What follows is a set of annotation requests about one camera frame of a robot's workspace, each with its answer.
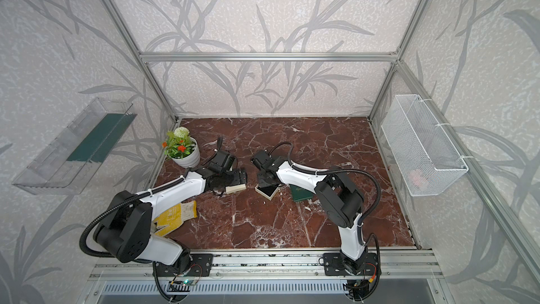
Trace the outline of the cream box base black insert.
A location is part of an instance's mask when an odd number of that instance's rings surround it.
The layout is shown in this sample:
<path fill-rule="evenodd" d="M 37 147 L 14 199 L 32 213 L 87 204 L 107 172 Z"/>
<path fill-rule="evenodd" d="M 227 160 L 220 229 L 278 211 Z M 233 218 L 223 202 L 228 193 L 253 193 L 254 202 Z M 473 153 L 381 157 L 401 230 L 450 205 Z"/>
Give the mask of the cream box base black insert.
<path fill-rule="evenodd" d="M 255 191 L 262 195 L 263 197 L 267 198 L 268 200 L 272 200 L 275 195 L 278 193 L 279 191 L 279 185 L 271 185 L 271 186 L 268 186 L 268 187 L 260 187 L 260 185 L 256 185 L 255 186 Z"/>

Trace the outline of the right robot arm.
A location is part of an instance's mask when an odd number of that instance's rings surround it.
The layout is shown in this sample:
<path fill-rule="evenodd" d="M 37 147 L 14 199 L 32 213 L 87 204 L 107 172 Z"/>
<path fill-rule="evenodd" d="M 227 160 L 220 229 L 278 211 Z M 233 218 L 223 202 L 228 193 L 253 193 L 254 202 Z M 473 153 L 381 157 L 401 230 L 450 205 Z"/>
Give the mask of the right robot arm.
<path fill-rule="evenodd" d="M 259 170 L 257 174 L 260 187 L 276 188 L 280 184 L 296 186 L 312 192 L 318 198 L 327 218 L 338 226 L 341 239 L 340 252 L 344 261 L 358 265 L 363 263 L 367 255 L 361 226 L 364 219 L 377 207 L 381 199 L 381 186 L 371 174 L 358 169 L 316 169 L 299 165 L 289 158 L 274 157 L 261 150 L 251 162 Z M 349 177 L 357 173 L 372 181 L 377 197 L 365 211 L 364 194 Z"/>

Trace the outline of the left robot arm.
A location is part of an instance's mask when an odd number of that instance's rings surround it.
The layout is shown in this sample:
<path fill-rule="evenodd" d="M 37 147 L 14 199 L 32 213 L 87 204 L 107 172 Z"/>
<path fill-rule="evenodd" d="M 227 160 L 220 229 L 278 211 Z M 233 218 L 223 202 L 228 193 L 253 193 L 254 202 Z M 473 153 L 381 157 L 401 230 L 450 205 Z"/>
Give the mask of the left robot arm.
<path fill-rule="evenodd" d="M 179 178 L 132 194 L 117 193 L 108 209 L 83 230 L 79 246 L 88 256 L 116 258 L 121 263 L 150 261 L 185 267 L 190 253 L 179 243 L 158 236 L 155 220 L 189 198 L 216 188 L 247 183 L 246 169 L 234 168 L 236 157 L 219 150 L 203 166 L 189 168 Z"/>

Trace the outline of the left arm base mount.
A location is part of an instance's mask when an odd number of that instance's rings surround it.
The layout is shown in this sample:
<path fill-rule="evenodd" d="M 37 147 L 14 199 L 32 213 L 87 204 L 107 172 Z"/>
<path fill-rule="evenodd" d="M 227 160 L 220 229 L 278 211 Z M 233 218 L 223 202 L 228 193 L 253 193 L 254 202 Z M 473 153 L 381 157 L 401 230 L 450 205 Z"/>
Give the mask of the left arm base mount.
<path fill-rule="evenodd" d="M 195 253 L 180 257 L 173 265 L 156 264 L 158 277 L 189 276 L 209 277 L 214 255 L 212 253 Z"/>

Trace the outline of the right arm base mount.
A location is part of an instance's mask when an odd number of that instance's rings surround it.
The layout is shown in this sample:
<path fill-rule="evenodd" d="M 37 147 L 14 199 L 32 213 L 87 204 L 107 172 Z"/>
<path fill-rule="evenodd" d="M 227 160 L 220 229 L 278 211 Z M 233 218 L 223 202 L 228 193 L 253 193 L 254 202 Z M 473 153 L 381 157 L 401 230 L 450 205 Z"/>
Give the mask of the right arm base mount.
<path fill-rule="evenodd" d="M 325 253 L 323 266 L 326 276 L 372 277 L 381 273 L 377 253 L 363 253 L 358 260 L 342 253 Z"/>

